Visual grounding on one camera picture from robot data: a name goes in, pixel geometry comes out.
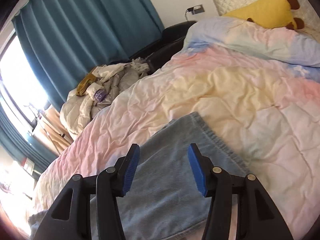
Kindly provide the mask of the grey-blue sweatshirt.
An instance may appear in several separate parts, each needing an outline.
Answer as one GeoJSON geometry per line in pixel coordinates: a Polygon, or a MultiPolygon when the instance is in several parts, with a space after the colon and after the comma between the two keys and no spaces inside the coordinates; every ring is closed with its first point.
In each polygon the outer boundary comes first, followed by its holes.
{"type": "MultiPolygon", "coordinates": [[[[200,195],[188,159],[194,142],[202,153],[229,174],[244,177],[248,168],[196,112],[171,120],[140,147],[139,163],[129,192],[117,198],[124,239],[180,239],[201,227],[210,201],[200,195]]],[[[81,135],[43,174],[57,188],[54,201],[75,174],[98,175],[127,155],[125,146],[110,164],[103,162],[111,150],[107,140],[81,135]]],[[[51,205],[29,219],[34,238],[51,205]]],[[[91,239],[98,238],[95,195],[90,197],[91,239]]]]}

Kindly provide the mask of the yellow plush toy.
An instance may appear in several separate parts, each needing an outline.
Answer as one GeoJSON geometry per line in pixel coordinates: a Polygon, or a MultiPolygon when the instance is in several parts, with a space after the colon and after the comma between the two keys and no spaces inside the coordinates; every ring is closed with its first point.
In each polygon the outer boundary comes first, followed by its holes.
{"type": "Polygon", "coordinates": [[[224,16],[253,22],[265,29],[285,27],[300,30],[305,27],[301,18],[293,16],[300,8],[298,0],[257,0],[245,7],[230,11],[224,16]]]}

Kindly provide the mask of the right teal curtain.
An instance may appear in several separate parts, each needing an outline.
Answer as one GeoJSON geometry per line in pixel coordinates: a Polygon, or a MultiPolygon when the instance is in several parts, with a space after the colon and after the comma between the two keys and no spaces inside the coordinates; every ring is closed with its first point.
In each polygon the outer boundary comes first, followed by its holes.
{"type": "Polygon", "coordinates": [[[12,22],[56,109],[94,67],[128,60],[164,29],[150,0],[30,0],[12,22]]]}

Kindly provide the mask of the teal curtain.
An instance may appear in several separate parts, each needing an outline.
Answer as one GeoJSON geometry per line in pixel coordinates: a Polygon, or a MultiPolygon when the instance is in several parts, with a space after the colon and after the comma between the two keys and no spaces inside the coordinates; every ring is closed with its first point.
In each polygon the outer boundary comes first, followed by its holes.
{"type": "Polygon", "coordinates": [[[1,98],[1,146],[19,164],[31,160],[34,163],[32,177],[38,180],[57,155],[23,127],[15,127],[13,120],[14,115],[1,98]]]}
{"type": "Polygon", "coordinates": [[[12,22],[56,109],[94,67],[128,60],[164,29],[150,0],[30,0],[12,22]]]}

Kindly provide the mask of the left teal curtain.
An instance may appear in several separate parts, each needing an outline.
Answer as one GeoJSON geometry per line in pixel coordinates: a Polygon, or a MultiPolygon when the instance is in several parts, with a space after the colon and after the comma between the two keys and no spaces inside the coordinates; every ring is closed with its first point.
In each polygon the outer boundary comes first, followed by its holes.
{"type": "Polygon", "coordinates": [[[1,146],[19,164],[31,160],[34,163],[32,177],[38,180],[57,155],[23,127],[15,127],[13,120],[14,115],[1,98],[1,146]]]}

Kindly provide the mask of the cream puffer jacket pile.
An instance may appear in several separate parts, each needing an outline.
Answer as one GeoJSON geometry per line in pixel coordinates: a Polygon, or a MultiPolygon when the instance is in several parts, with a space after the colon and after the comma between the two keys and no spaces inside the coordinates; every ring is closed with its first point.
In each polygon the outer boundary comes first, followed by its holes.
{"type": "Polygon", "coordinates": [[[83,96],[71,90],[60,111],[61,124],[72,139],[76,139],[93,118],[115,98],[148,75],[149,65],[137,58],[128,63],[97,66],[89,73],[98,79],[92,83],[83,96]]]}

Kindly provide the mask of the wall power socket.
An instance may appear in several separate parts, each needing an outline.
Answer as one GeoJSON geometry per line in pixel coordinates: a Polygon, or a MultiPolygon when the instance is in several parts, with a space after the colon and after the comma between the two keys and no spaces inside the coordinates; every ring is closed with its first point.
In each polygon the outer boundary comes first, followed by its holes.
{"type": "Polygon", "coordinates": [[[203,7],[202,4],[200,4],[200,5],[196,5],[196,6],[193,6],[193,7],[188,8],[188,9],[185,11],[184,16],[185,16],[185,19],[186,19],[187,21],[189,21],[189,19],[188,19],[188,15],[189,15],[189,14],[191,14],[191,15],[197,15],[197,14],[201,14],[201,13],[203,13],[203,12],[205,12],[204,7],[203,7]]]}

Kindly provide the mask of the pastel pink quilted duvet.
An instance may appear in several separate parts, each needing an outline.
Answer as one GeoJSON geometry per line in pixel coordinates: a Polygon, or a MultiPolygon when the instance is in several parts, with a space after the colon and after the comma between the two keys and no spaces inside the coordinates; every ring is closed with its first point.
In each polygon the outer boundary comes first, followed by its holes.
{"type": "MultiPolygon", "coordinates": [[[[319,217],[319,42],[236,18],[199,21],[180,52],[120,93],[75,141],[102,135],[110,164],[125,146],[142,145],[194,112],[244,161],[293,238],[302,239],[319,217]]],[[[43,174],[30,217],[58,191],[43,174]]]]}

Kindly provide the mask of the mustard yellow garment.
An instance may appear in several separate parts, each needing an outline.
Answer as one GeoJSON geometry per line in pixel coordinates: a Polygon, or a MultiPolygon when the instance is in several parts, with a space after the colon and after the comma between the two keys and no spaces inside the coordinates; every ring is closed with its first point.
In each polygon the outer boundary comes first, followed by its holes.
{"type": "Polygon", "coordinates": [[[76,88],[76,95],[77,96],[83,96],[87,90],[87,88],[94,83],[95,81],[97,81],[97,77],[95,75],[93,75],[92,73],[88,73],[81,81],[80,83],[77,85],[76,88]]]}

